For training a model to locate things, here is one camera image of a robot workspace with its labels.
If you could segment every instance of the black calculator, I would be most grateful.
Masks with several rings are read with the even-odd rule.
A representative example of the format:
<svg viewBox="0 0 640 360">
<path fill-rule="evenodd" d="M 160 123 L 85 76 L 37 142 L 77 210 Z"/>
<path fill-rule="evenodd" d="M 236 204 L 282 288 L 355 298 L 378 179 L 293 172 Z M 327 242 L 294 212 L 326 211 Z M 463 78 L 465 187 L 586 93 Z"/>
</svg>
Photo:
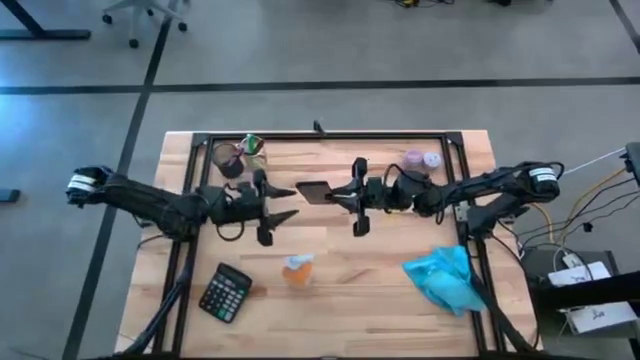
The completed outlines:
<svg viewBox="0 0 640 360">
<path fill-rule="evenodd" d="M 202 294 L 200 308 L 229 324 L 249 294 L 251 278 L 230 265 L 220 263 Z"/>
</svg>

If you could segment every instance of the crumpled plastic bag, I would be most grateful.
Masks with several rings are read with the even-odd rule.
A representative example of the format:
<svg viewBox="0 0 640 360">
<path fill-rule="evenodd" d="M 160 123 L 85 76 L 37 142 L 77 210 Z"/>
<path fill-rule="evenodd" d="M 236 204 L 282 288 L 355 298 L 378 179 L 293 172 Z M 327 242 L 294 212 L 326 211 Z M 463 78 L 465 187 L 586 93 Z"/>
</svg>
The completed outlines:
<svg viewBox="0 0 640 360">
<path fill-rule="evenodd" d="M 469 257 L 464 247 L 436 248 L 431 255 L 406 262 L 402 268 L 429 300 L 456 316 L 467 310 L 484 309 L 471 286 Z"/>
</svg>

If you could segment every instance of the black desk leg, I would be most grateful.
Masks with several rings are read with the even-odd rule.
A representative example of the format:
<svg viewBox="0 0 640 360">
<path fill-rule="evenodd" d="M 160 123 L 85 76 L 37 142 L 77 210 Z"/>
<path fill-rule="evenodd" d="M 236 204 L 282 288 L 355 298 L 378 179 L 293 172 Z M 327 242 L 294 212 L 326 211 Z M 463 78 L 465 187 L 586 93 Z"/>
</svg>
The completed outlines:
<svg viewBox="0 0 640 360">
<path fill-rule="evenodd" d="M 17 0 L 0 0 L 27 30 L 0 30 L 0 40 L 87 40 L 89 30 L 45 30 Z"/>
<path fill-rule="evenodd" d="M 18 201 L 20 190 L 0 189 L 0 203 L 14 203 Z"/>
</svg>

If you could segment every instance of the table leg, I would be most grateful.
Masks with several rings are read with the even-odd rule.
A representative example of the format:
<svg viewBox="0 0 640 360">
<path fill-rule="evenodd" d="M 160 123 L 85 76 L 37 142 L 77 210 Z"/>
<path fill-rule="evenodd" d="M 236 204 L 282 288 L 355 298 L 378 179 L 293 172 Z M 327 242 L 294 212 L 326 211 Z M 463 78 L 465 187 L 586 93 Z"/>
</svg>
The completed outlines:
<svg viewBox="0 0 640 360">
<path fill-rule="evenodd" d="M 0 40 L 87 40 L 89 30 L 45 30 L 17 0 L 0 0 L 26 30 L 0 30 Z"/>
</svg>

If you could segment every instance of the gray concrete floor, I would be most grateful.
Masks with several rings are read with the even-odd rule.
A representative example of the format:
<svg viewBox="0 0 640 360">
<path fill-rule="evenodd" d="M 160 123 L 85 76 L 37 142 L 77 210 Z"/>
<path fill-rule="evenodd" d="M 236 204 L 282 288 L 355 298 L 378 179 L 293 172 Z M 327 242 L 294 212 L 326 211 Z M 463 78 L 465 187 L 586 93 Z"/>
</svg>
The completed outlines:
<svg viewBox="0 0 640 360">
<path fill-rule="evenodd" d="M 46 26 L 85 27 L 89 42 L 0 41 L 0 87 L 140 85 L 160 27 L 141 22 L 141 48 L 127 47 L 128 16 L 100 21 L 91 1 L 24 0 Z M 432 80 L 640 76 L 640 55 L 609 2 L 482 0 L 404 10 L 366 0 L 192 0 L 190 31 L 172 27 L 156 84 L 321 80 Z M 640 3 L 621 0 L 636 28 Z M 0 27 L 19 24 L 0 9 Z M 129 175 L 153 179 L 171 130 L 488 129 L 500 165 L 559 160 L 567 167 L 640 140 L 640 86 L 326 90 L 152 94 Z M 0 95 L 0 185 L 23 191 L 0 206 L 0 358 L 62 355 L 104 207 L 65 204 L 73 169 L 116 167 L 137 94 Z M 548 208 L 556 219 L 583 189 L 620 167 L 602 161 L 563 180 Z M 614 252 L 640 270 L 638 206 L 577 233 L 575 249 Z M 526 214 L 525 230 L 542 224 Z M 81 356 L 113 348 L 139 230 L 117 216 Z M 557 353 L 630 358 L 626 344 L 556 339 Z"/>
</svg>

